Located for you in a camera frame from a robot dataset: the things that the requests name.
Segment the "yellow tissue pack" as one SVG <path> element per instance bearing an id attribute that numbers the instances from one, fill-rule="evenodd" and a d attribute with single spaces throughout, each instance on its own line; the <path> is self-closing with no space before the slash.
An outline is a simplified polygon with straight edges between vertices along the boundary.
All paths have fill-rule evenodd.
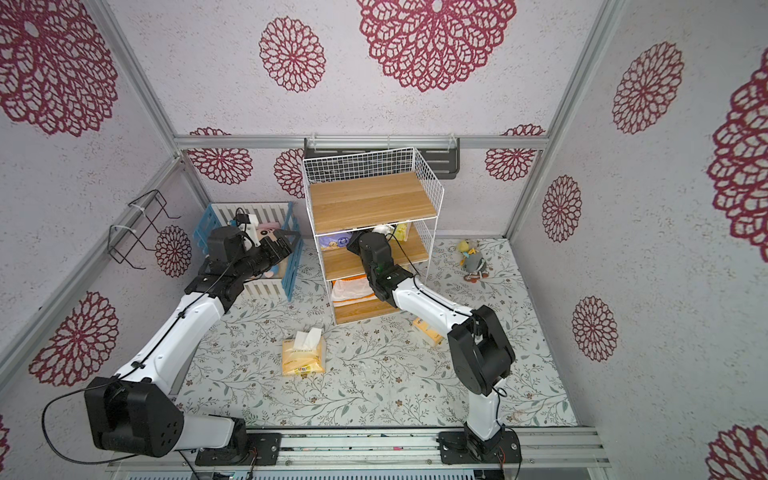
<path id="1" fill-rule="evenodd" d="M 420 338 L 430 347 L 438 346 L 444 340 L 444 337 L 440 335 L 437 330 L 430 327 L 427 322 L 420 318 L 414 319 L 412 321 L 412 326 Z"/>

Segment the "yellow tissue pack shelf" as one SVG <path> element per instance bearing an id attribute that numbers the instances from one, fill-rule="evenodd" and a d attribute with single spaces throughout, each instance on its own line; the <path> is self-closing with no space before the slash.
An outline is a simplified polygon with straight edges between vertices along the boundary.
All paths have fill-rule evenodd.
<path id="1" fill-rule="evenodd" d="M 391 236 L 398 242 L 406 242 L 409 238 L 411 226 L 411 222 L 393 224 Z"/>

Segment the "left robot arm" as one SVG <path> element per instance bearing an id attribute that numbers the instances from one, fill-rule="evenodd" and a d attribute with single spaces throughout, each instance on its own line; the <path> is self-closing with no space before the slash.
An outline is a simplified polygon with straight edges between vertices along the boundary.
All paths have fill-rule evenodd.
<path id="1" fill-rule="evenodd" d="M 187 414 L 170 394 L 202 338 L 231 309 L 246 281 L 278 266 L 299 239 L 298 232 L 282 229 L 259 241 L 236 226 L 210 232 L 208 254 L 167 321 L 114 375 L 96 377 L 80 389 L 96 448 L 117 452 L 123 460 L 191 450 L 211 453 L 222 465 L 248 457 L 244 420 Z"/>

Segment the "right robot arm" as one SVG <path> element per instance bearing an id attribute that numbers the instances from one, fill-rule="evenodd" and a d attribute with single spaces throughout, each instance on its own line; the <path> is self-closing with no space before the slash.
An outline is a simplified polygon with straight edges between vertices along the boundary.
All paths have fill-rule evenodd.
<path id="1" fill-rule="evenodd" d="M 448 341 L 453 370 L 468 390 L 469 401 L 463 429 L 437 436 L 441 462 L 521 465 L 519 437 L 500 419 L 516 356 L 496 312 L 487 305 L 461 305 L 428 288 L 415 272 L 395 262 L 383 233 L 355 233 L 347 250 L 360 258 L 378 300 L 415 315 Z"/>

